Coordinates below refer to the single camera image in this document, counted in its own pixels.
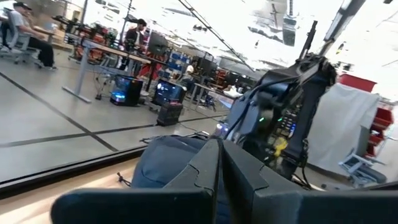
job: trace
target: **cap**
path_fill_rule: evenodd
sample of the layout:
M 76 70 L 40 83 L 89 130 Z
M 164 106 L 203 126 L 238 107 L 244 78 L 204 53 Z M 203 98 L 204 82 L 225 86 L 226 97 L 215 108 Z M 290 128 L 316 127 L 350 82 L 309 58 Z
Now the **cap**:
M 14 3 L 13 6 L 14 7 L 23 7 L 24 9 L 29 10 L 29 11 L 32 10 L 26 3 L 23 3 L 23 2 Z

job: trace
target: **white sheet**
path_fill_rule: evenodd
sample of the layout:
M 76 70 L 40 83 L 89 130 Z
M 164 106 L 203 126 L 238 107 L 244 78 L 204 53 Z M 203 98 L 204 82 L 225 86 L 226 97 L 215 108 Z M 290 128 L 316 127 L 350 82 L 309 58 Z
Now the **white sheet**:
M 308 162 L 348 176 L 338 163 L 358 145 L 361 126 L 371 127 L 378 101 L 366 91 L 333 85 L 322 96 L 308 134 Z

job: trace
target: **workbench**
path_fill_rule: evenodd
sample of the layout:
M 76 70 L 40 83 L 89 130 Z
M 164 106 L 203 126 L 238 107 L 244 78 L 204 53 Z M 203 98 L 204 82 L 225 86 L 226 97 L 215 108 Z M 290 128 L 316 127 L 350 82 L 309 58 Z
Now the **workbench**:
M 90 53 L 91 49 L 99 49 L 99 50 L 102 50 L 107 53 L 115 54 L 115 55 L 122 56 L 122 57 L 128 57 L 129 60 L 135 60 L 135 61 L 138 61 L 141 63 L 151 63 L 151 61 L 146 58 L 142 58 L 138 55 L 134 55 L 134 54 L 125 52 L 123 50 L 118 50 L 118 49 L 113 49 L 111 47 L 107 47 L 105 45 L 96 43 L 93 40 L 90 40 L 90 39 L 87 39 L 84 37 L 79 37 L 79 36 L 73 35 L 73 34 L 66 34 L 66 36 L 71 39 L 74 39 L 75 41 L 80 43 L 80 45 L 83 47 L 83 55 L 82 55 L 81 62 L 80 62 L 79 74 L 78 74 L 78 77 L 76 80 L 75 88 L 72 90 L 67 86 L 63 86 L 62 89 L 67 91 L 68 93 L 72 94 L 73 96 L 79 98 L 80 100 L 84 101 L 85 103 L 91 103 L 91 100 L 85 98 L 84 96 L 81 96 L 80 92 L 81 92 L 81 86 L 83 84 L 83 80 L 84 80 L 85 73 L 86 73 L 86 67 L 88 65 L 88 54 Z M 130 74 L 132 72 L 133 65 L 134 65 L 134 63 L 132 63 L 132 62 L 129 63 L 129 68 L 128 68 L 127 72 L 129 72 Z
M 212 96 L 215 100 L 222 101 L 222 102 L 227 102 L 228 104 L 231 104 L 231 105 L 233 104 L 233 102 L 235 100 L 235 98 L 233 98 L 231 96 L 227 96 L 225 94 L 217 92 L 216 90 L 214 90 L 212 88 L 209 88 L 207 86 L 195 83 L 195 87 L 193 88 L 193 92 L 192 92 L 191 98 L 189 100 L 188 110 L 191 109 L 191 105 L 192 105 L 193 99 L 195 97 L 195 94 L 196 94 L 198 88 L 200 89 L 200 92 L 199 92 L 199 96 L 197 98 L 195 111 L 198 109 L 198 106 L 200 104 L 200 99 L 202 98 L 203 92 L 205 90 L 209 91 L 209 95 Z

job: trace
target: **wooden surface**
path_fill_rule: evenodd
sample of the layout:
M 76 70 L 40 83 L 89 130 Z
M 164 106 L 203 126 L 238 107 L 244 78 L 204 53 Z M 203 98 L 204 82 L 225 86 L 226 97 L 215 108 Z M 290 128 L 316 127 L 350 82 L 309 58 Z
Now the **wooden surface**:
M 40 32 L 42 34 L 45 34 L 45 35 L 54 35 L 54 32 L 46 30 L 46 29 L 44 29 L 42 27 L 39 27 L 39 26 L 34 26 L 33 30 L 35 30 L 37 32 Z
M 117 172 L 128 181 L 138 159 L 90 172 L 56 184 L 48 185 L 15 197 L 0 200 L 0 223 L 48 224 L 53 201 L 61 194 L 79 188 L 127 188 L 118 182 Z
M 80 38 L 79 36 L 74 35 L 74 34 L 67 34 L 67 36 L 72 38 L 72 39 L 75 39 L 75 40 Z M 105 52 L 108 52 L 108 53 L 111 53 L 111 54 L 116 54 L 116 55 L 122 56 L 122 57 L 127 57 L 128 56 L 129 59 L 136 60 L 136 61 L 139 61 L 139 62 L 142 62 L 142 63 L 150 63 L 150 60 L 148 60 L 148 59 L 140 58 L 140 57 L 138 57 L 136 55 L 128 54 L 127 52 L 124 52 L 122 50 L 113 49 L 111 47 L 107 47 L 107 46 L 101 45 L 101 44 L 96 43 L 96 42 L 94 42 L 92 40 L 87 40 L 87 41 L 90 41 L 93 44 L 93 47 L 96 48 L 96 49 L 100 49 L 100 50 L 103 50 Z

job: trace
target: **computer monitor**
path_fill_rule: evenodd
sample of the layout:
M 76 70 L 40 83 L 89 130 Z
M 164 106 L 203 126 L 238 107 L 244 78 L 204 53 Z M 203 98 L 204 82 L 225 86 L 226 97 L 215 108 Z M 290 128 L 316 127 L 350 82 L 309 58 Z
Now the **computer monitor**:
M 152 103 L 159 106 L 166 102 L 182 103 L 186 92 L 187 89 L 184 86 L 160 79 L 155 86 L 155 95 Z
M 163 55 L 167 47 L 169 47 L 169 43 L 166 38 L 152 31 L 149 38 L 148 51 L 154 55 Z

